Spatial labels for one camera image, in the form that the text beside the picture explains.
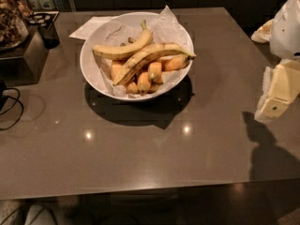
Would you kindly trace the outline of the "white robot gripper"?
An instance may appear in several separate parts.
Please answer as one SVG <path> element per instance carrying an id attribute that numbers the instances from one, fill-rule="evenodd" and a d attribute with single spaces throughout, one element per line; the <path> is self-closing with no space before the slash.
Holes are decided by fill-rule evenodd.
<path id="1" fill-rule="evenodd" d="M 295 61 L 300 59 L 300 0 L 287 0 L 276 14 L 270 51 L 283 59 L 264 71 L 262 96 L 254 114 L 260 123 L 278 119 L 300 94 L 300 62 Z"/>

